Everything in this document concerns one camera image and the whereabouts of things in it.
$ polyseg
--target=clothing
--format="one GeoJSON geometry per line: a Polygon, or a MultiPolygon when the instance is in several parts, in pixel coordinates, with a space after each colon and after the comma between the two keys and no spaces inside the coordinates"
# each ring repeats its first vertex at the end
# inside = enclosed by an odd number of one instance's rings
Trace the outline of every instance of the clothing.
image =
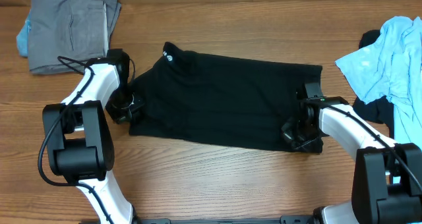
{"type": "MultiPolygon", "coordinates": [[[[144,118],[130,135],[292,152],[281,127],[299,112],[296,89],[322,67],[235,59],[164,45],[164,56],[131,84],[144,118]]],[[[309,151],[320,153],[322,140],[309,151]]]]}
{"type": "MultiPolygon", "coordinates": [[[[104,57],[119,16],[117,0],[31,0],[28,62],[35,74],[70,71],[57,56],[104,57]]],[[[82,70],[80,65],[72,65],[82,70]]]]}
{"type": "MultiPolygon", "coordinates": [[[[380,30],[370,30],[364,33],[359,42],[359,49],[375,43],[379,36],[380,30]]],[[[366,121],[386,124],[390,131],[390,137],[394,138],[394,105],[387,100],[386,96],[366,105],[356,98],[353,110],[366,121]]]]}
{"type": "Polygon", "coordinates": [[[376,42],[336,61],[364,103],[382,96],[394,104],[394,139],[422,147],[422,21],[396,16],[376,42]]]}
{"type": "Polygon", "coordinates": [[[31,12],[26,17],[25,24],[16,37],[16,44],[18,45],[19,55],[22,57],[28,56],[28,34],[31,31],[31,12]]]}

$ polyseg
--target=light blue cloth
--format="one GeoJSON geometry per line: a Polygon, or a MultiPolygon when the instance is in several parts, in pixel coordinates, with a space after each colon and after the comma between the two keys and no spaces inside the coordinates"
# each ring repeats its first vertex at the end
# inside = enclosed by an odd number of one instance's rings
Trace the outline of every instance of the light blue cloth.
{"type": "Polygon", "coordinates": [[[337,66],[365,103],[394,104],[394,139],[422,148],[422,21],[391,18],[376,42],[338,59],[337,66]]]}
{"type": "Polygon", "coordinates": [[[24,27],[20,30],[18,36],[16,37],[16,44],[18,45],[19,55],[22,57],[28,56],[28,34],[31,31],[31,11],[26,17],[24,27]]]}

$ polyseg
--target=wooden table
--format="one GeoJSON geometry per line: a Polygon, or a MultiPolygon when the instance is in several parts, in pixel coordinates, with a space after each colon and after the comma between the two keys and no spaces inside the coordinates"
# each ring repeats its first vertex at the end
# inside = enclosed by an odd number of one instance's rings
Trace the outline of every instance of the wooden table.
{"type": "MultiPolygon", "coordinates": [[[[367,30],[421,9],[420,0],[124,5],[111,47],[135,60],[137,75],[160,57],[165,41],[201,53],[323,65],[325,95],[353,102],[334,61],[355,51],[367,30]]],[[[81,77],[28,72],[15,42],[28,11],[0,8],[0,223],[95,219],[77,189],[50,186],[37,171],[42,109],[67,97],[81,77]]],[[[321,155],[305,155],[130,137],[127,125],[110,119],[109,127],[115,176],[142,218],[279,217],[350,198],[353,161],[331,138],[321,155]]]]}

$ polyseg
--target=gray fabric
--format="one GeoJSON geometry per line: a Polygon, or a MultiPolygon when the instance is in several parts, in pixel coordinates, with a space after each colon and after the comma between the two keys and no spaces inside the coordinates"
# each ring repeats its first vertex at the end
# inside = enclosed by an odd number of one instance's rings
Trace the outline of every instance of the gray fabric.
{"type": "MultiPolygon", "coordinates": [[[[28,36],[28,62],[34,74],[71,71],[57,56],[86,61],[103,57],[104,6],[110,38],[121,8],[117,0],[32,0],[32,29],[28,36]]],[[[79,65],[72,66],[82,70],[79,65]]]]}

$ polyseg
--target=black fabric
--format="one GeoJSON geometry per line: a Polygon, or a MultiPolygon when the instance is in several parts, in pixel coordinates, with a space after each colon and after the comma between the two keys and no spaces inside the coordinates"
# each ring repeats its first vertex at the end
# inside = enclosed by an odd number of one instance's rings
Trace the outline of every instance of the black fabric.
{"type": "MultiPolygon", "coordinates": [[[[296,89],[322,67],[236,59],[164,45],[164,56],[131,88],[146,105],[130,135],[288,151],[281,127],[298,113],[296,89]]],[[[316,139],[308,152],[320,153],[316,139]]]]}
{"type": "MultiPolygon", "coordinates": [[[[375,43],[379,36],[380,30],[370,30],[364,33],[359,43],[359,49],[375,43]]],[[[390,131],[390,137],[394,138],[394,105],[388,102],[385,96],[367,105],[359,98],[356,98],[353,109],[366,121],[386,124],[390,131]]]]}

